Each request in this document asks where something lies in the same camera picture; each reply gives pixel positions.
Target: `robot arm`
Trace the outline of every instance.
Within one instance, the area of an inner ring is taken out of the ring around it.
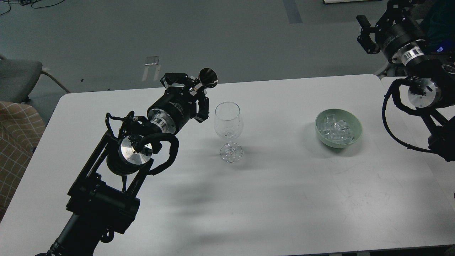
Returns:
[[[428,39],[417,22],[409,15],[408,7],[424,0],[389,0],[383,16],[371,27],[364,15],[358,15],[361,26],[357,41],[368,54],[383,52],[389,63],[403,64],[408,77],[392,83],[383,104],[383,122],[389,134],[407,148],[438,154],[446,161],[455,161],[455,118],[442,116],[437,109],[455,105],[455,77],[451,67],[424,54]],[[375,34],[375,42],[370,37]],[[408,86],[409,101],[415,109],[405,106],[399,93],[400,86]],[[385,119],[388,99],[409,115],[419,116],[431,133],[429,149],[402,142],[390,131]]]

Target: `black cable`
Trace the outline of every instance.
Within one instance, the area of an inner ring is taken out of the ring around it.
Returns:
[[[9,9],[8,9],[6,12],[4,12],[4,13],[0,14],[0,16],[2,16],[2,15],[3,15],[3,14],[5,14],[5,13],[8,13],[8,12],[10,12],[10,10],[11,10],[11,4],[10,4],[10,0],[8,0],[6,3],[8,3],[8,5],[9,5],[9,7],[10,7],[10,8],[9,8]]]
[[[390,130],[389,128],[389,125],[387,124],[387,119],[386,119],[386,116],[385,116],[385,110],[387,108],[387,102],[389,101],[389,98],[390,96],[392,95],[392,91],[395,89],[394,87],[395,86],[400,86],[401,84],[397,84],[397,83],[392,83],[392,85],[389,87],[389,90],[387,91],[386,95],[384,95],[384,103],[382,104],[382,123],[384,124],[384,127],[385,127],[385,130],[387,131],[387,133],[398,143],[400,143],[401,145],[405,146],[407,149],[412,149],[412,150],[415,150],[415,151],[419,151],[419,152],[424,152],[424,153],[432,153],[432,154],[437,154],[435,151],[433,150],[429,150],[429,149],[425,149],[425,148],[419,148],[419,147],[416,147],[416,146],[413,146],[411,144],[408,144],[408,143],[405,143],[404,141],[400,140],[399,138],[397,138],[393,133],[392,131]]]
[[[171,144],[171,146],[169,147],[169,158],[166,160],[166,162],[164,162],[161,165],[150,170],[148,172],[148,175],[156,175],[156,174],[166,170],[168,167],[170,167],[172,165],[172,163],[174,163],[175,158],[177,157],[177,153],[178,153],[178,146],[179,146],[178,139],[177,139],[177,137],[175,137],[175,135],[170,134],[170,133],[153,133],[153,134],[143,137],[140,140],[137,148],[135,148],[135,150],[137,152],[140,152],[142,150],[142,148],[144,148],[145,145],[147,145],[149,143],[161,142],[161,141],[167,141]]]
[[[37,2],[41,2],[41,1],[42,1],[42,0],[36,0],[35,2],[31,3],[30,6],[31,6],[33,9],[39,9],[39,8],[47,8],[47,7],[51,7],[51,6],[56,6],[56,5],[58,5],[58,4],[61,4],[61,3],[65,2],[65,0],[61,0],[60,2],[58,2],[58,3],[56,3],[56,4],[53,4],[53,5],[47,5],[47,6],[41,6],[41,7],[33,7],[34,4],[36,4]]]

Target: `chair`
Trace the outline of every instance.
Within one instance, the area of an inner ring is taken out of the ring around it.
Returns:
[[[27,102],[28,95],[35,87],[41,74],[51,78],[66,93],[65,88],[51,74],[42,70],[39,61],[10,60],[0,54],[0,101],[21,103]]]
[[[45,128],[32,106],[0,101],[0,222]]]

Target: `cable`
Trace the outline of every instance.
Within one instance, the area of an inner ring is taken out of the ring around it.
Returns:
[[[56,5],[58,5],[58,4],[61,4],[61,3],[65,2],[65,0],[61,0],[60,2],[58,2],[58,3],[56,3],[56,4],[53,4],[53,5],[40,6],[40,7],[33,7],[33,5],[34,5],[35,3],[41,2],[41,1],[42,1],[42,0],[36,0],[35,2],[31,3],[30,6],[31,6],[33,9],[40,9],[40,8],[47,8],[47,7],[51,7],[51,6],[56,6]]]
[[[3,14],[5,14],[5,13],[8,13],[8,12],[10,12],[10,10],[11,10],[11,5],[10,5],[10,2],[9,2],[9,1],[8,1],[8,2],[2,1],[2,2],[4,2],[4,3],[8,3],[8,6],[9,6],[10,8],[9,8],[9,9],[8,9],[6,12],[4,12],[4,13],[0,14],[0,16],[2,16],[2,15],[3,15]]]
[[[386,119],[386,116],[385,116],[385,110],[387,108],[387,102],[389,101],[389,98],[390,96],[392,95],[392,91],[393,91],[393,88],[392,87],[395,87],[396,86],[396,83],[395,84],[392,84],[390,87],[389,87],[389,90],[387,91],[386,95],[384,95],[384,103],[382,104],[382,123],[384,124],[384,127],[385,127],[385,130],[387,131],[387,133],[398,143],[400,143],[401,145],[405,146],[407,149],[412,149],[412,150],[415,150],[415,151],[420,151],[420,152],[424,152],[424,153],[432,153],[432,154],[437,154],[435,151],[433,150],[429,150],[429,149],[425,149],[425,148],[419,148],[419,147],[416,147],[416,146],[413,146],[411,144],[408,144],[408,143],[405,143],[404,141],[400,140],[399,138],[397,138],[393,133],[392,131],[390,130],[389,128],[389,125],[387,124],[387,119]]]

